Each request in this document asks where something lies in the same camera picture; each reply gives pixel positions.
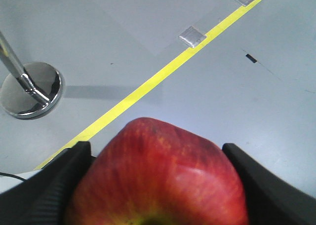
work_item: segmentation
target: apple bottom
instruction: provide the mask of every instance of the apple bottom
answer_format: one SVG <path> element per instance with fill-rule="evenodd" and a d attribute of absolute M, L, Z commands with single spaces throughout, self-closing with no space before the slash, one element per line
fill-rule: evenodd
<path fill-rule="evenodd" d="M 150 118 L 126 125 L 77 186 L 68 225 L 247 225 L 241 181 L 212 142 Z"/>
<path fill-rule="evenodd" d="M 227 192 L 221 187 L 223 182 L 214 181 L 197 169 L 177 166 L 173 169 L 175 175 L 166 177 L 163 171 L 158 173 L 161 168 L 152 173 L 146 170 L 149 167 L 151 165 L 144 165 L 143 170 L 139 170 L 138 179 L 133 176 L 129 180 L 116 178 L 116 186 L 105 191 L 107 196 L 98 197 L 93 203 L 75 200 L 75 204 L 82 203 L 82 206 L 72 208 L 74 211 L 70 214 L 75 217 L 68 224 L 231 225 L 244 220 L 242 210 L 231 210 L 232 207 L 242 208 L 242 196 L 235 203 L 229 199 L 230 194 L 242 195 L 242 191 Z M 86 195 L 90 191 L 95 198 L 95 189 L 87 188 Z"/>

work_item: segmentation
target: chrome pole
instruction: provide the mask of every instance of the chrome pole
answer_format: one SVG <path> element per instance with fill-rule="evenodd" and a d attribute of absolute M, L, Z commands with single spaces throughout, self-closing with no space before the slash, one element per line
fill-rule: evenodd
<path fill-rule="evenodd" d="M 14 54 L 9 43 L 0 32 L 0 58 L 5 64 L 6 68 L 11 72 L 13 77 L 16 78 L 18 83 L 22 86 L 24 91 L 30 94 L 43 106 L 50 104 L 49 97 L 45 95 L 38 86 L 34 84 L 30 75 L 21 64 L 20 60 Z"/>
<path fill-rule="evenodd" d="M 48 111 L 59 99 L 62 79 L 56 69 L 46 63 L 22 65 L 0 32 L 0 59 L 11 73 L 4 81 L 0 101 L 16 118 L 33 118 Z"/>

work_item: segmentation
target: chrome base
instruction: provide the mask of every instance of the chrome base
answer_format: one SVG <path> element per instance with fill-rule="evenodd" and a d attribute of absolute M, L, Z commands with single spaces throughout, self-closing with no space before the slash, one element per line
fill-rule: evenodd
<path fill-rule="evenodd" d="M 31 62 L 24 67 L 36 86 L 49 97 L 50 103 L 41 104 L 24 91 L 17 79 L 9 74 L 0 91 L 0 102 L 7 113 L 18 119 L 29 119 L 48 113 L 60 99 L 63 81 L 59 72 L 43 62 Z"/>

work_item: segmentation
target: yellow tape line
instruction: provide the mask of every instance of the yellow tape line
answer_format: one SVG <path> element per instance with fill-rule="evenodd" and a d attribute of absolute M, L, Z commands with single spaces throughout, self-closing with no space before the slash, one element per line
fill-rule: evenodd
<path fill-rule="evenodd" d="M 153 90 L 158 84 L 160 84 L 164 79 L 166 79 L 170 74 L 176 71 L 180 66 L 182 66 L 185 62 L 187 62 L 191 57 L 197 54 L 202 48 L 208 45 L 212 40 L 218 37 L 224 30 L 226 30 L 230 25 L 236 22 L 240 17 L 242 17 L 245 13 L 251 10 L 254 6 L 256 6 L 262 0 L 255 0 L 250 3 L 248 6 L 241 6 L 237 10 L 235 10 L 232 14 L 230 14 L 227 18 L 225 18 L 222 22 L 216 25 L 213 29 L 211 29 L 207 34 L 207 38 L 204 39 L 197 47 L 188 48 L 183 51 L 179 56 L 177 56 L 174 60 L 172 60 L 169 64 L 163 67 L 160 71 L 158 71 L 154 76 L 152 76 L 149 80 L 139 86 L 135 91 L 129 94 L 126 98 L 120 101 L 117 105 L 111 108 L 108 112 L 106 112 L 103 116 L 85 128 L 81 133 L 75 136 L 72 140 L 66 143 L 63 147 L 61 147 L 56 153 L 54 153 L 51 157 L 46 159 L 43 163 L 38 165 L 34 170 L 38 170 L 45 166 L 50 160 L 52 160 L 57 154 L 59 154 L 62 150 L 66 148 L 71 148 L 78 141 L 88 141 L 94 135 L 96 135 L 100 130 L 102 130 L 105 126 L 110 124 L 115 118 L 121 115 L 124 111 L 126 111 L 129 107 L 135 104 L 138 100 L 140 100 L 144 95 Z"/>

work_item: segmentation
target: red apple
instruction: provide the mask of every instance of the red apple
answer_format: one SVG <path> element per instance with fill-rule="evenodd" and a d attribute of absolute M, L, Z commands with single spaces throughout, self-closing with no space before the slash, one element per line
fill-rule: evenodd
<path fill-rule="evenodd" d="M 67 225 L 247 225 L 242 183 L 214 143 L 152 118 L 128 123 L 75 189 Z"/>

